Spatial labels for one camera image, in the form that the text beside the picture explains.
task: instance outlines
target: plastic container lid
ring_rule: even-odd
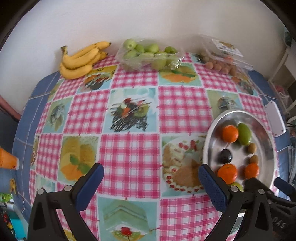
[[[202,46],[210,58],[253,70],[253,66],[245,62],[243,54],[234,45],[207,35],[200,35],[200,38]]]

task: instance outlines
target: blue gripper pad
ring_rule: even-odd
[[[104,177],[103,165],[95,163],[89,173],[81,178],[87,178],[85,184],[76,195],[75,207],[78,212],[85,210]]]
[[[284,181],[283,179],[277,177],[275,180],[274,180],[274,185],[279,189],[281,190],[284,194],[286,195],[291,195],[294,191],[295,191],[295,188],[290,185],[289,183],[287,183],[286,181]]]
[[[228,204],[227,197],[203,165],[198,169],[198,178],[216,210],[225,212]]]

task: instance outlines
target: black fruit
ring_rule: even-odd
[[[218,161],[221,163],[229,163],[232,160],[232,154],[230,150],[228,149],[223,149],[219,156],[218,156]]]

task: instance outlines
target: tangerine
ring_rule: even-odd
[[[222,139],[225,142],[235,142],[239,137],[239,130],[234,125],[228,125],[223,128]]]
[[[244,170],[244,177],[250,179],[252,177],[257,177],[259,175],[259,167],[257,163],[250,163],[246,166]]]
[[[217,176],[222,178],[227,185],[235,182],[237,178],[237,168],[232,164],[224,164],[217,172]]]

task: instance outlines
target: white wall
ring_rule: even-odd
[[[195,52],[198,34],[237,45],[265,76],[283,54],[283,25],[259,0],[41,0],[0,51],[0,94],[21,112],[38,81],[58,70],[63,45],[71,53],[108,40],[116,53],[124,39],[143,37]]]

